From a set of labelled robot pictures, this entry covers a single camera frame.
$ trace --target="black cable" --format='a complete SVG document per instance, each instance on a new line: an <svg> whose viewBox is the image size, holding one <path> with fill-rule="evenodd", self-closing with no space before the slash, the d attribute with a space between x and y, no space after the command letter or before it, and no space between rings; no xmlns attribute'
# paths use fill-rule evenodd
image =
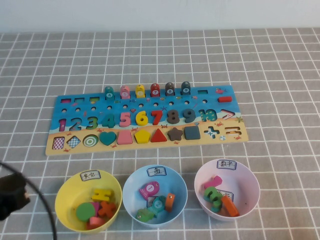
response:
<svg viewBox="0 0 320 240"><path fill-rule="evenodd" d="M0 166L3 166L5 169L11 171L14 174L21 174L18 170L14 169L13 167L9 166L8 164L0 161ZM23 176L23 179L25 180L25 182L27 184L29 184L29 186L39 195L41 201L43 202L43 205L45 207L45 210L47 211L48 215L49 215L49 219L50 219L50 223L51 223L51 228L52 228L52 234L53 234L53 240L57 240L57 229L56 229L56 224L55 224L55 219L54 216L52 214L52 211L50 209L50 206L47 202L47 200L45 199L44 195L41 193L41 191L37 188L36 185L33 184L32 181L30 181L28 178L26 178L25 176Z"/></svg>

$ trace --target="yellow bowl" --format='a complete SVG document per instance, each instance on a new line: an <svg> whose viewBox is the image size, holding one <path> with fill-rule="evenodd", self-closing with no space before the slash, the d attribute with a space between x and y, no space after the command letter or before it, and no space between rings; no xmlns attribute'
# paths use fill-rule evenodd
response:
<svg viewBox="0 0 320 240"><path fill-rule="evenodd" d="M86 229L86 223L78 220L77 207L92 202L94 189L112 189L117 210L114 216L104 225L92 230ZM122 189L118 180L110 173L102 170L87 170L69 178L60 188L55 199L55 212L60 222L70 230L86 234L104 231L115 220L122 203Z"/></svg>

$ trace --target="light blue bowl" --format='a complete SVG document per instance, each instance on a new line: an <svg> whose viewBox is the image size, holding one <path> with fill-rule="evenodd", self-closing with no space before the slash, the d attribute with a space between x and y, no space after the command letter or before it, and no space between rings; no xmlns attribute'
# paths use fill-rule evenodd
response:
<svg viewBox="0 0 320 240"><path fill-rule="evenodd" d="M164 210L157 215L157 218L154 217L148 222L142 222L136 219L136 214L139 209L147 207L147 201L141 196L139 189L153 181L160 185L156 196L167 197L169 193L175 195L172 211ZM188 199L188 190L184 179L172 168L164 165L148 165L139 168L129 176L123 187L122 198L125 210L134 220L146 227L160 228L172 222L184 210Z"/></svg>

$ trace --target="gray grid tablecloth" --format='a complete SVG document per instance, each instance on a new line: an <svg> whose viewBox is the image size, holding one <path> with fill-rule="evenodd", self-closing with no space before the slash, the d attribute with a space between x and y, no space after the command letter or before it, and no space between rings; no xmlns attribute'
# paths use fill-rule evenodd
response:
<svg viewBox="0 0 320 240"><path fill-rule="evenodd" d="M35 182L52 209L62 183L89 168L113 173L123 185L136 169L159 163L187 183L183 214L164 228L145 229L122 207L97 235L56 221L61 240L319 239L319 41L320 28L0 34L0 158ZM45 156L56 96L183 81L231 84L250 141ZM260 183L257 208L236 222L208 217L193 190L197 170L216 158L245 164ZM49 240L50 231L31 194L29 205L0 223L0 240Z"/></svg>

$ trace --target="blue square block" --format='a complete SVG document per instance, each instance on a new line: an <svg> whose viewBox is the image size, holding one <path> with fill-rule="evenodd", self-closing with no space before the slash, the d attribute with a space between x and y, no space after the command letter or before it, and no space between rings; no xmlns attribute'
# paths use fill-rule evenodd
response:
<svg viewBox="0 0 320 240"><path fill-rule="evenodd" d="M186 126L184 128L184 137L186 140L200 139L200 131L198 126Z"/></svg>

